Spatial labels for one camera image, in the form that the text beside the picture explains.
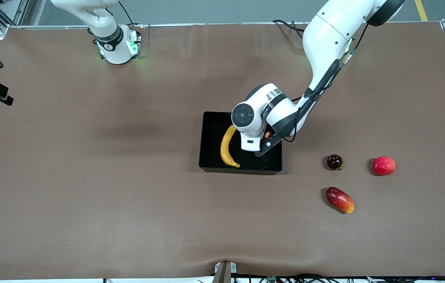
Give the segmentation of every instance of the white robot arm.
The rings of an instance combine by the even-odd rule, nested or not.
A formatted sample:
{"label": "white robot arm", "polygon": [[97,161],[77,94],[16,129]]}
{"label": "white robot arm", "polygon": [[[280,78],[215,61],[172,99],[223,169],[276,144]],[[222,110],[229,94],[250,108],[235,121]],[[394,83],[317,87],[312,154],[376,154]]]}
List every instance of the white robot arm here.
{"label": "white robot arm", "polygon": [[107,8],[118,0],[51,0],[88,25],[97,39],[102,55],[113,64],[123,64],[138,56],[140,37],[126,25],[118,25]]}
{"label": "white robot arm", "polygon": [[[294,104],[274,84],[264,84],[233,108],[232,122],[240,131],[242,149],[262,156],[282,138],[295,137],[339,72],[340,59],[357,29],[364,21],[372,26],[386,23],[403,3],[404,0],[329,0],[303,33],[303,49],[313,78],[299,102]],[[261,144],[267,124],[275,134]]]}

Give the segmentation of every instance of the yellow banana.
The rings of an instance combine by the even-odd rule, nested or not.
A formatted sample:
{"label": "yellow banana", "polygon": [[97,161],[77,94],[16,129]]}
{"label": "yellow banana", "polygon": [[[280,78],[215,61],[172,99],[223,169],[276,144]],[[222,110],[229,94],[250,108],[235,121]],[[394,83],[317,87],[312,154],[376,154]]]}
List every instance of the yellow banana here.
{"label": "yellow banana", "polygon": [[235,126],[231,125],[227,130],[226,133],[224,134],[224,137],[222,137],[222,142],[221,142],[221,158],[222,161],[224,161],[224,163],[226,163],[226,165],[230,165],[236,168],[240,168],[240,164],[236,163],[235,160],[233,160],[233,157],[231,157],[230,154],[230,140],[233,137],[233,134],[235,134],[235,132],[237,131],[237,129],[235,128]]}

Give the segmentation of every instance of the black bin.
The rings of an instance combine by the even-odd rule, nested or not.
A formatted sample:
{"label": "black bin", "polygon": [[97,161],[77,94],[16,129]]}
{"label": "black bin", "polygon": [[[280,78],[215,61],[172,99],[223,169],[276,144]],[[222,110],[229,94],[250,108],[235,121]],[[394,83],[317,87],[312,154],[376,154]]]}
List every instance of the black bin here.
{"label": "black bin", "polygon": [[203,113],[199,166],[205,172],[275,175],[282,171],[282,142],[261,157],[240,148],[237,131],[230,142],[230,153],[240,168],[226,165],[221,159],[221,141],[231,125],[229,112]]}

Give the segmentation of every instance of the red apple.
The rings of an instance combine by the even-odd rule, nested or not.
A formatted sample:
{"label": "red apple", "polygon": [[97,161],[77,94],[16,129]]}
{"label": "red apple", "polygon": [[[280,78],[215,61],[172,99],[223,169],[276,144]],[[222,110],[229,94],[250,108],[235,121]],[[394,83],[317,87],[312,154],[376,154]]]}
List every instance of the red apple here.
{"label": "red apple", "polygon": [[373,162],[373,170],[380,176],[390,175],[395,171],[395,161],[388,156],[380,156]]}
{"label": "red apple", "polygon": [[329,187],[325,192],[327,200],[344,213],[353,213],[355,204],[351,197],[338,188]]}

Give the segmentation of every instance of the brown mat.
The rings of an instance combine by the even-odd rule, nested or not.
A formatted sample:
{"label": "brown mat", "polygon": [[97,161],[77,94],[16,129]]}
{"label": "brown mat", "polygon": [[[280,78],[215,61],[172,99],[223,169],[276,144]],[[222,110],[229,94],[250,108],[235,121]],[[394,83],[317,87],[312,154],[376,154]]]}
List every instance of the brown mat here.
{"label": "brown mat", "polygon": [[[256,85],[289,97],[311,71],[273,25],[151,29],[142,57],[99,59],[85,30],[0,41],[0,279],[241,274],[445,275],[445,32],[368,29],[277,176],[197,167],[204,111]],[[329,154],[345,161],[324,168]],[[375,177],[370,159],[397,161]],[[337,186],[355,201],[325,203]]]}

